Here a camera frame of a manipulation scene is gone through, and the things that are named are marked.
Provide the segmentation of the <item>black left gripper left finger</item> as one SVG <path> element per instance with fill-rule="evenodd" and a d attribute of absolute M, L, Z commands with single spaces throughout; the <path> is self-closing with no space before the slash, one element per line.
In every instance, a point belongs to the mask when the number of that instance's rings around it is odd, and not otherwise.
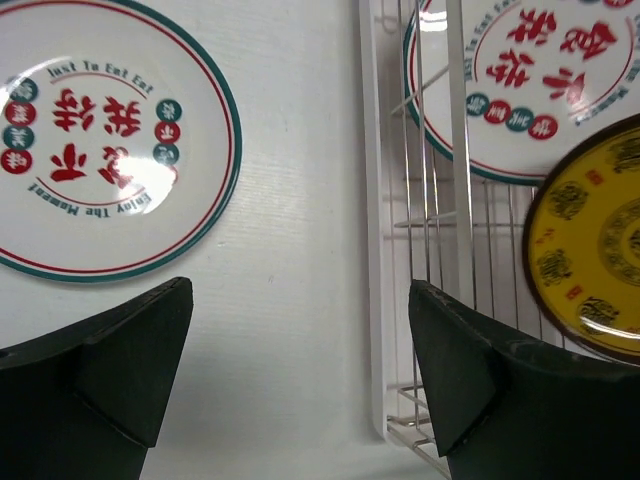
<path fill-rule="evenodd" d="M 3 348 L 2 478 L 139 478 L 159 437 L 192 312 L 192 282 L 175 277 Z"/>

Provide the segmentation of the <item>white plate red characters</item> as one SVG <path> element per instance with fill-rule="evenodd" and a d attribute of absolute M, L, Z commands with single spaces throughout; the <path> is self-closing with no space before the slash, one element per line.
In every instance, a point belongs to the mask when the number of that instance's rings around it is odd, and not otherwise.
<path fill-rule="evenodd" d="M 465 1 L 461 70 L 471 170 L 533 185 L 639 111 L 635 1 Z"/>
<path fill-rule="evenodd" d="M 136 1 L 1 5 L 1 262 L 121 281 L 196 245 L 234 192 L 242 133 L 207 51 Z"/>

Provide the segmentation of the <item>yellow patterned plate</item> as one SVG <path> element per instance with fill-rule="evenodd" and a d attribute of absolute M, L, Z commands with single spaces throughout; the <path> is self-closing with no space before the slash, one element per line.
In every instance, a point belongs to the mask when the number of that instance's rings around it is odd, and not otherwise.
<path fill-rule="evenodd" d="M 593 134 L 550 171 L 525 219 L 527 286 L 552 325 L 639 363 L 639 117 Z"/>

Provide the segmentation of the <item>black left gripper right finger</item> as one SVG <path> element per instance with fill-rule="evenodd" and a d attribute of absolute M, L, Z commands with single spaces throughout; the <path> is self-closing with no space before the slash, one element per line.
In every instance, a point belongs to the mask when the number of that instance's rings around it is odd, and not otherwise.
<path fill-rule="evenodd" d="M 423 281 L 408 304 L 438 454 L 455 479 L 635 479 L 639 371 L 573 353 Z"/>

